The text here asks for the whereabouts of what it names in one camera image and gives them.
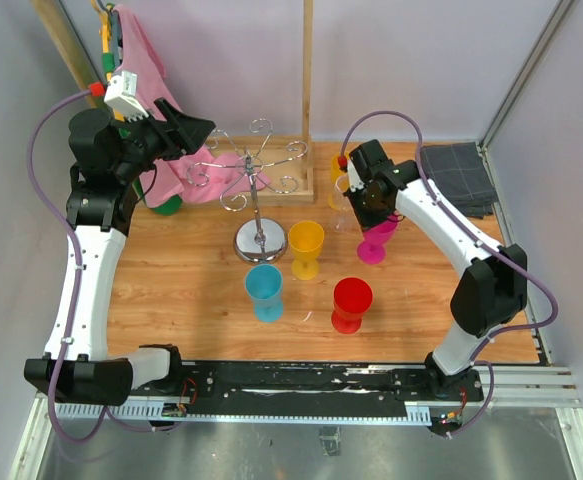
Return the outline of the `yellow wine glass back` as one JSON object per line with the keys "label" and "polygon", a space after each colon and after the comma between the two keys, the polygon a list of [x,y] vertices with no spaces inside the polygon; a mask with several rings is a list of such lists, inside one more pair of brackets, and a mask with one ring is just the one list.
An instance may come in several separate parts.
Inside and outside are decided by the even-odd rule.
{"label": "yellow wine glass back", "polygon": [[335,154],[330,160],[330,180],[332,190],[328,196],[328,205],[333,210],[338,210],[338,202],[343,198],[343,193],[350,187],[348,175],[340,169],[339,155]]}

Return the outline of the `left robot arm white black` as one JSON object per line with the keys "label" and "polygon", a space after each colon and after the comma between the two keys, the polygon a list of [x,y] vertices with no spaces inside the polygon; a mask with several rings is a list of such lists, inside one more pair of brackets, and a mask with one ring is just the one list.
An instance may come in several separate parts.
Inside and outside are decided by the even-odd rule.
{"label": "left robot arm white black", "polygon": [[113,280],[138,202],[133,184],[158,159],[198,152],[215,128],[213,121],[186,115],[164,98],[154,105],[160,119],[144,114],[120,122],[105,110],[87,109],[69,122],[75,162],[66,211],[59,217],[68,240],[65,280],[43,354],[24,366],[25,379],[58,402],[119,406],[144,384],[171,396],[185,383],[172,345],[108,356]]}

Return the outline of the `clear wine glass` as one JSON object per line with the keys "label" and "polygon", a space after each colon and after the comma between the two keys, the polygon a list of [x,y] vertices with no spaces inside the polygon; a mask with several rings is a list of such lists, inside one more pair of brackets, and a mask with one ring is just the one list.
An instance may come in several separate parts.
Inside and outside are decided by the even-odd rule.
{"label": "clear wine glass", "polygon": [[334,183],[330,206],[335,211],[331,219],[331,228],[336,233],[354,231],[357,223],[345,193],[349,189],[349,180],[346,174],[338,177]]}

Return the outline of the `pink plastic wine glass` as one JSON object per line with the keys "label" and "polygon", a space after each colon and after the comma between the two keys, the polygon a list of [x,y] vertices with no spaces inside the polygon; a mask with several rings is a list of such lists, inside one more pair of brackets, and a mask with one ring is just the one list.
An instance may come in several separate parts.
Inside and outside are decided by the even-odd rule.
{"label": "pink plastic wine glass", "polygon": [[392,238],[397,227],[398,219],[393,217],[365,231],[363,240],[357,247],[358,258],[368,265],[381,263],[386,256],[385,245]]}

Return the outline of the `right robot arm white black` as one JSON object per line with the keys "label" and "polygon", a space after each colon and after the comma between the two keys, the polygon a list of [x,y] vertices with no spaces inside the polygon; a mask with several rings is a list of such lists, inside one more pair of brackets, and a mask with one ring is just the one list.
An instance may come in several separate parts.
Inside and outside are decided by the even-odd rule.
{"label": "right robot arm white black", "polygon": [[425,361],[424,387],[437,400],[457,393],[471,356],[497,327],[527,304],[527,255],[502,246],[473,225],[423,177],[413,160],[394,163],[380,142],[353,149],[344,167],[345,192],[363,233],[376,233],[398,215],[410,219],[445,255],[459,277],[450,301],[453,324]]}

